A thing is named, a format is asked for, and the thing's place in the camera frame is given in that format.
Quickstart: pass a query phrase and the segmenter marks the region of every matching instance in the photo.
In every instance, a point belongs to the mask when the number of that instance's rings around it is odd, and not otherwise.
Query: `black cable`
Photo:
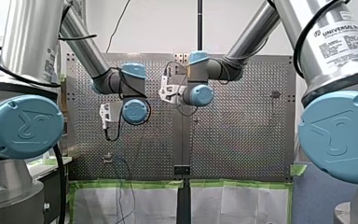
[[[63,10],[62,17],[61,17],[61,24],[60,24],[60,30],[62,28],[63,21],[65,20],[66,15],[68,15],[69,10],[72,7],[72,2]],[[58,39],[61,41],[77,41],[77,40],[85,40],[85,39],[91,39],[95,38],[97,35],[86,35],[86,36],[77,36],[77,37],[62,37],[59,36]]]
[[[122,84],[125,84],[129,89],[131,89],[132,91],[136,92],[138,95],[136,96],[131,96],[131,97],[142,97],[142,98],[145,98],[145,102],[147,104],[147,107],[148,107],[148,114],[147,114],[147,118],[142,122],[142,123],[138,123],[138,124],[133,124],[133,123],[130,123],[128,122],[125,118],[123,118],[123,106],[121,107],[120,109],[120,115],[119,115],[119,118],[118,118],[118,125],[117,125],[117,134],[116,134],[116,137],[114,139],[111,139],[109,137],[109,132],[108,132],[108,127],[103,130],[104,131],[104,135],[105,135],[105,139],[109,142],[116,142],[119,138],[120,138],[120,133],[121,133],[121,129],[122,129],[122,120],[124,119],[124,121],[128,124],[130,124],[131,126],[140,126],[140,125],[143,125],[145,123],[147,123],[149,120],[150,120],[150,117],[152,115],[152,106],[151,104],[147,101],[147,96],[136,90],[135,88],[133,88],[132,85],[130,85],[130,83],[127,81],[126,77],[124,76],[123,72],[122,72],[122,69],[119,68],[119,67],[110,67],[110,69],[115,69],[118,71],[118,75],[120,77],[120,82],[118,83],[118,98],[123,101],[124,98],[126,97],[129,97],[129,96],[123,96],[121,93],[122,93]]]
[[[275,10],[277,9],[277,7],[275,6],[275,3],[272,0],[267,0],[267,2],[269,3],[269,5],[271,7],[273,7]]]
[[[97,37],[97,35],[86,35],[86,36],[79,36],[79,37],[58,37],[58,39],[62,41],[77,41],[77,40],[91,39],[95,37]]]
[[[109,45],[107,46],[106,53],[109,52],[110,47],[112,46],[113,36],[115,36],[115,34],[116,34],[116,32],[117,32],[118,26],[120,25],[121,19],[123,19],[124,13],[126,13],[126,10],[127,10],[127,7],[128,7],[128,5],[129,5],[130,1],[131,1],[131,0],[128,0],[128,1],[127,1],[126,6],[124,6],[123,11],[121,12],[120,17],[118,18],[115,31],[114,31],[114,32],[112,33],[112,35],[110,36]]]
[[[123,208],[122,208],[122,206],[121,206],[122,182],[120,182],[120,193],[119,193],[118,204],[119,204],[119,206],[120,206],[121,220],[119,220],[118,222],[116,222],[116,224],[118,224],[118,223],[120,223],[120,222],[125,223],[125,219],[126,219],[127,217],[129,217],[132,213],[135,212],[136,198],[135,198],[135,192],[134,192],[134,190],[133,190],[133,185],[132,185],[132,180],[133,180],[133,178],[132,178],[131,168],[130,168],[128,162],[127,162],[125,159],[120,158],[119,156],[116,156],[116,158],[117,158],[119,161],[122,161],[122,162],[126,165],[127,172],[129,173],[129,176],[130,176],[130,178],[129,178],[129,180],[130,180],[130,188],[131,188],[131,194],[132,194],[132,198],[133,198],[133,209],[132,209],[132,211],[129,212],[126,216],[124,216],[124,214],[123,214]]]
[[[21,82],[25,82],[27,84],[34,84],[34,85],[37,85],[37,86],[42,86],[42,87],[49,87],[49,88],[59,88],[61,85],[59,84],[48,84],[48,83],[43,83],[43,82],[38,82],[38,81],[33,81],[31,79],[28,79],[28,78],[25,78],[25,77],[22,77],[20,75],[17,75],[11,71],[9,71],[7,68],[5,68],[3,65],[0,65],[0,71],[10,75],[11,77],[14,77],[16,78],[18,81],[21,81]]]
[[[114,169],[114,171],[115,171],[115,176],[116,176],[116,178],[118,178],[118,179],[119,179],[118,181],[120,182],[120,188],[118,189],[118,206],[119,206],[119,208],[120,208],[121,220],[118,221],[118,222],[116,222],[116,223],[123,222],[123,223],[125,224],[126,221],[125,221],[125,218],[124,218],[123,206],[122,206],[122,204],[121,204],[121,191],[122,191],[122,189],[123,189],[123,182],[122,182],[123,177],[122,177],[122,176],[118,176],[118,172],[117,172],[117,168],[116,168],[116,163],[115,163],[115,162],[114,162],[114,164],[113,164],[113,169]]]
[[[65,213],[66,213],[66,178],[65,178],[65,168],[63,167],[63,160],[60,148],[56,144],[54,146],[54,153],[57,159],[58,171],[60,173],[60,217],[59,224],[64,224],[65,222]]]
[[[123,109],[121,108],[120,110],[120,115],[118,117],[118,124],[117,124],[117,133],[116,133],[116,137],[114,139],[111,139],[109,137],[109,127],[106,127],[106,129],[104,129],[104,134],[105,134],[105,139],[106,141],[109,141],[109,142],[116,142],[118,140],[118,138],[120,138],[120,132],[121,132],[121,129],[122,129],[122,124],[121,124],[121,118],[123,116]]]
[[[324,5],[323,7],[321,7],[321,9],[319,9],[315,15],[312,17],[312,19],[310,19],[310,21],[308,22],[308,24],[305,26],[305,28],[301,31],[300,36],[298,37],[296,46],[295,46],[295,53],[293,56],[293,61],[294,61],[294,65],[295,65],[295,69],[296,72],[304,78],[304,74],[301,70],[301,65],[299,64],[300,62],[300,55],[301,55],[301,50],[302,47],[304,45],[305,40],[307,39],[308,34],[310,33],[310,30],[312,30],[313,26],[316,24],[316,22],[322,17],[322,15],[324,15],[328,10],[330,10],[331,8],[337,6],[338,4],[341,3],[345,3],[348,4],[351,0],[347,0],[347,1],[342,1],[342,0],[332,0],[330,2],[328,2],[326,5]]]

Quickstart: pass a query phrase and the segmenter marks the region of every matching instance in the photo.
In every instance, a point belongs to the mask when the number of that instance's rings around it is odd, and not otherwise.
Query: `pegboard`
[[[103,96],[91,89],[91,80],[73,54],[68,57],[68,105],[72,127],[68,131],[70,156],[75,157],[72,179],[129,177],[123,162],[102,163],[103,155],[112,153],[124,158],[131,167],[132,178],[139,180],[173,179],[172,105],[159,100],[162,72],[172,55],[165,54],[105,54],[110,66],[142,63],[146,68],[146,95],[152,106],[150,120],[142,126],[124,124],[115,143],[104,138],[99,116],[101,104],[119,101],[116,95]],[[113,139],[117,125],[111,125]]]
[[[160,78],[171,54],[105,54],[112,66],[142,63],[146,95],[153,112],[139,127],[125,124],[116,143],[104,139],[100,104],[118,101],[115,95],[93,92],[90,78],[73,54],[68,56],[68,146],[75,157],[71,179],[128,178],[125,164],[103,164],[108,152],[125,158],[139,180],[174,179],[178,155],[188,156],[190,178],[233,178],[284,181],[293,162],[296,76],[291,58],[256,56],[243,79],[222,86],[216,81],[213,104],[200,108],[178,134],[174,105],[158,96]],[[279,93],[278,98],[271,97]],[[110,134],[115,136],[117,126]],[[175,143],[183,142],[182,148]]]
[[[296,103],[291,57],[256,56],[241,80],[210,84],[213,103],[193,117],[191,178],[290,181]]]

